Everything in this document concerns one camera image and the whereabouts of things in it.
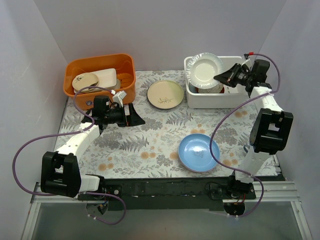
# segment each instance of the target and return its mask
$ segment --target floral tablecloth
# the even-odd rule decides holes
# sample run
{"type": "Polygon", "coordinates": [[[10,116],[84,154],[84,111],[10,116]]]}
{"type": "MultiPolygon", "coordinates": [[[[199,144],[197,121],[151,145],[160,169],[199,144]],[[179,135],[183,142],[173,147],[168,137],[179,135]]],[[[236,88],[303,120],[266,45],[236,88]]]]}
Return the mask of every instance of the floral tablecloth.
{"type": "MultiPolygon", "coordinates": [[[[211,135],[217,123],[230,109],[191,109],[186,98],[183,70],[137,71],[136,112],[146,124],[135,127],[118,127],[111,124],[85,151],[79,160],[81,174],[96,174],[105,178],[179,178],[226,177],[232,171],[217,165],[213,170],[196,173],[186,169],[179,160],[180,141],[192,133],[211,135]],[[173,109],[161,110],[147,100],[149,86],[159,80],[172,80],[184,89],[184,99],[173,109]]],[[[220,148],[220,160],[238,167],[246,153],[251,127],[257,112],[253,104],[238,110],[218,130],[215,141],[220,148]]],[[[81,114],[68,99],[60,133],[75,131],[82,120],[81,114]]],[[[57,138],[55,149],[71,136],[57,138]]],[[[259,170],[258,176],[275,176],[274,158],[270,157],[259,170]]]]}

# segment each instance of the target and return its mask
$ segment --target wire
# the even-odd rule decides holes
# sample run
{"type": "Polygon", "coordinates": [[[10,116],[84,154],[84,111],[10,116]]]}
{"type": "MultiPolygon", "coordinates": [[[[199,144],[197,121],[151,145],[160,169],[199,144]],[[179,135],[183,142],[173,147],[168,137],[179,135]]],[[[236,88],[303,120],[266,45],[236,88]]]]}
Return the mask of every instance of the wire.
{"type": "Polygon", "coordinates": [[[104,196],[104,195],[99,195],[100,196],[100,198],[99,197],[93,197],[95,200],[101,200],[101,199],[103,199],[104,198],[104,200],[106,201],[106,196],[104,196]]]}
{"type": "Polygon", "coordinates": [[[116,225],[116,224],[120,223],[120,222],[122,221],[122,219],[124,219],[124,217],[125,217],[125,215],[126,215],[126,213],[127,213],[127,207],[126,207],[125,202],[124,202],[120,197],[115,196],[115,195],[112,195],[112,194],[108,194],[108,193],[98,193],[98,192],[90,192],[90,191],[87,191],[86,194],[90,194],[90,195],[104,195],[104,196],[106,196],[106,197],[111,197],[111,198],[114,198],[114,199],[119,200],[119,201],[122,203],[122,205],[123,205],[123,214],[122,214],[122,216],[119,218],[119,220],[117,220],[117,221],[114,221],[114,222],[112,222],[112,221],[106,221],[106,220],[102,219],[101,217],[95,216],[95,215],[93,215],[93,214],[89,214],[87,208],[85,208],[86,213],[88,214],[88,217],[92,217],[93,219],[99,220],[100,222],[103,222],[103,223],[108,224],[108,225],[116,225]]]}
{"type": "Polygon", "coordinates": [[[237,205],[238,202],[240,201],[241,196],[239,196],[238,200],[236,202],[234,202],[233,204],[237,205]]]}
{"type": "MultiPolygon", "coordinates": [[[[89,130],[90,128],[92,128],[95,124],[95,120],[92,116],[86,114],[85,112],[83,112],[81,110],[80,107],[78,107],[77,103],[76,103],[76,97],[78,96],[79,93],[81,93],[83,90],[85,89],[101,89],[101,90],[105,90],[105,91],[108,91],[111,93],[111,90],[107,89],[107,88],[104,88],[104,87],[100,87],[100,86],[86,86],[86,87],[83,87],[81,88],[79,91],[77,91],[73,97],[73,105],[75,107],[75,109],[78,110],[78,112],[80,112],[81,114],[83,114],[84,116],[88,117],[89,119],[91,119],[92,123],[82,129],[82,130],[79,130],[79,131],[72,131],[72,132],[66,132],[66,133],[56,133],[56,134],[49,134],[49,135],[44,135],[44,136],[39,136],[39,137],[36,137],[34,139],[31,139],[29,141],[27,141],[25,144],[23,144],[19,149],[18,151],[16,152],[16,154],[14,155],[13,157],[13,161],[12,161],[12,173],[13,173],[13,177],[14,177],[14,180],[16,182],[16,184],[23,190],[25,191],[26,193],[28,194],[32,194],[32,195],[37,195],[37,196],[55,196],[55,194],[51,194],[51,193],[42,193],[42,192],[35,192],[35,191],[30,191],[28,189],[26,189],[22,184],[21,182],[19,181],[18,179],[18,176],[17,176],[17,172],[16,172],[16,162],[17,162],[17,158],[20,154],[20,152],[29,144],[37,141],[37,140],[41,140],[41,139],[46,139],[46,138],[52,138],[52,137],[59,137],[59,136],[67,136],[67,135],[74,135],[74,134],[79,134],[79,133],[82,133],[82,132],[85,132],[87,130],[89,130]]],[[[105,221],[104,219],[102,218],[99,218],[99,217],[96,217],[96,216],[93,216],[91,214],[89,214],[91,217],[93,218],[96,218],[98,219],[99,221],[105,223],[105,224],[109,224],[109,225],[116,225],[118,223],[120,223],[122,221],[122,219],[124,219],[125,215],[126,215],[126,211],[127,211],[127,208],[126,208],[126,204],[125,202],[120,198],[120,197],[117,197],[117,196],[114,196],[112,194],[108,194],[108,193],[97,193],[97,192],[87,192],[87,194],[90,194],[90,195],[96,195],[96,196],[106,196],[106,197],[112,197],[112,198],[115,198],[117,200],[119,200],[122,205],[123,205],[123,208],[124,208],[124,212],[123,212],[123,215],[122,217],[116,221],[116,222],[108,222],[108,221],[105,221]]]]}
{"type": "Polygon", "coordinates": [[[51,193],[42,193],[42,192],[35,192],[35,191],[30,191],[28,189],[26,189],[22,184],[21,182],[19,181],[18,179],[18,176],[17,176],[17,172],[16,172],[16,162],[17,162],[17,158],[20,154],[20,152],[26,147],[28,146],[29,144],[37,141],[37,140],[41,140],[41,139],[47,139],[47,138],[53,138],[53,137],[60,137],[60,136],[68,136],[68,135],[74,135],[74,134],[79,134],[81,132],[85,132],[87,130],[89,130],[90,128],[92,128],[95,124],[95,120],[92,116],[84,113],[80,107],[78,107],[77,103],[76,103],[76,97],[78,96],[79,93],[81,93],[81,91],[83,91],[84,89],[102,89],[102,90],[106,90],[108,92],[111,93],[111,90],[107,89],[107,88],[103,88],[103,87],[100,87],[100,86],[86,86],[84,88],[81,88],[78,92],[75,93],[74,97],[73,97],[73,104],[74,104],[74,107],[84,116],[88,117],[89,119],[91,119],[92,123],[90,126],[82,129],[81,131],[72,131],[72,132],[66,132],[66,133],[56,133],[56,134],[49,134],[49,135],[44,135],[44,136],[38,136],[34,139],[31,139],[29,141],[27,141],[25,144],[23,144],[19,149],[18,151],[16,152],[16,154],[14,155],[13,157],[13,161],[12,161],[12,173],[13,173],[13,178],[16,182],[16,184],[23,190],[25,191],[26,193],[28,194],[32,194],[32,195],[37,195],[37,196],[55,196],[55,194],[51,194],[51,193]]]}
{"type": "Polygon", "coordinates": [[[209,147],[210,153],[211,153],[213,159],[214,159],[218,164],[220,164],[221,166],[223,166],[223,167],[225,167],[225,168],[227,168],[227,169],[231,169],[231,170],[234,170],[234,171],[238,171],[238,172],[247,174],[247,175],[251,176],[254,180],[258,181],[258,182],[260,183],[260,185],[261,185],[261,196],[260,196],[258,202],[256,203],[256,205],[255,205],[250,211],[248,211],[248,212],[246,212],[246,213],[244,213],[243,215],[240,215],[240,216],[238,216],[238,217],[248,216],[249,214],[251,214],[251,213],[259,206],[259,204],[261,203],[261,200],[262,200],[262,198],[263,198],[263,196],[264,196],[264,190],[265,190],[265,189],[264,189],[264,184],[262,183],[262,181],[261,181],[259,178],[257,178],[256,176],[253,176],[250,172],[245,171],[245,170],[242,170],[242,169],[239,169],[239,168],[235,168],[235,167],[232,167],[232,166],[228,166],[228,165],[225,165],[225,164],[223,164],[222,162],[220,162],[220,161],[216,158],[216,156],[214,155],[214,152],[213,152],[213,150],[212,150],[212,142],[213,142],[213,140],[214,140],[214,137],[215,137],[215,135],[216,135],[219,127],[220,127],[220,126],[222,125],[222,123],[223,123],[228,117],[230,117],[235,111],[237,111],[239,108],[243,107],[244,105],[253,102],[254,100],[257,100],[257,99],[259,99],[259,98],[268,96],[269,94],[277,93],[277,92],[279,91],[280,84],[281,84],[281,76],[280,76],[279,68],[278,68],[277,64],[276,64],[270,57],[268,57],[268,56],[266,56],[266,55],[264,55],[264,54],[261,54],[261,53],[253,53],[253,52],[251,52],[249,55],[250,55],[250,56],[252,56],[252,55],[261,56],[261,57],[264,57],[264,58],[270,60],[270,62],[272,62],[272,64],[274,65],[274,67],[275,67],[275,69],[276,69],[277,75],[278,75],[278,85],[277,85],[277,88],[276,88],[275,91],[271,91],[271,92],[268,92],[268,93],[264,93],[264,94],[262,94],[262,95],[259,95],[259,96],[256,96],[256,97],[254,97],[254,98],[251,98],[251,99],[245,101],[244,103],[240,104],[240,105],[237,106],[236,108],[234,108],[231,112],[229,112],[229,113],[217,124],[217,126],[215,127],[215,129],[214,129],[214,131],[213,131],[213,133],[212,133],[212,135],[211,135],[210,145],[209,145],[209,146],[210,146],[210,147],[209,147]]]}
{"type": "Polygon", "coordinates": [[[248,153],[250,146],[248,144],[243,145],[243,150],[248,153]]]}
{"type": "Polygon", "coordinates": [[[243,200],[242,200],[242,202],[240,202],[240,204],[243,204],[245,202],[245,200],[246,200],[246,195],[244,194],[243,195],[243,200]]]}

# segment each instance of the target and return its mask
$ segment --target white paper plate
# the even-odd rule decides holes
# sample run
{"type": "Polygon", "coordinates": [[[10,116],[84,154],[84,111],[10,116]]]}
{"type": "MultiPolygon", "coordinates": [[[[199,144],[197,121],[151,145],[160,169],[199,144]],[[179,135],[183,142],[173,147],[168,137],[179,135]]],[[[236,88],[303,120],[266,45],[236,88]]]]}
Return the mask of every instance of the white paper plate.
{"type": "Polygon", "coordinates": [[[214,76],[224,72],[221,59],[208,52],[195,55],[186,65],[185,74],[189,83],[199,89],[210,89],[219,82],[214,76]]]}

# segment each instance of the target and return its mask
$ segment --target blue plate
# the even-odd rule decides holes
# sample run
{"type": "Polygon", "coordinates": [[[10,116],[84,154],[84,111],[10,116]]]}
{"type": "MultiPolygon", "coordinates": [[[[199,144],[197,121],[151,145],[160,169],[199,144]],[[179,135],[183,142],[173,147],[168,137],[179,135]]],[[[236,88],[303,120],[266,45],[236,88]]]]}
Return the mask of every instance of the blue plate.
{"type": "MultiPolygon", "coordinates": [[[[197,173],[204,173],[212,170],[217,162],[211,156],[210,137],[204,134],[191,134],[186,136],[179,145],[179,158],[182,164],[189,170],[197,173]]],[[[220,151],[217,143],[212,142],[212,151],[219,160],[220,151]]]]}

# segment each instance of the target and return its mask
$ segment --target white dish rack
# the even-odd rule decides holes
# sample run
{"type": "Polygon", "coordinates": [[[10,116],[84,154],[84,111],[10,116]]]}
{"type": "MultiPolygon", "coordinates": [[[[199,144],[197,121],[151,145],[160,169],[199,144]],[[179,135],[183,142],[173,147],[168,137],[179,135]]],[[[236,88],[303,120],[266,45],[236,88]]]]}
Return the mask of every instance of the white dish rack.
{"type": "MultiPolygon", "coordinates": [[[[184,71],[193,57],[184,59],[184,71]]],[[[225,70],[229,70],[234,64],[242,64],[245,59],[241,56],[219,56],[225,70]]],[[[245,63],[249,68],[251,61],[245,63]]],[[[185,78],[186,99],[189,108],[192,109],[232,109],[248,99],[245,87],[238,84],[235,88],[224,86],[224,93],[197,93],[196,88],[185,78]]]]}

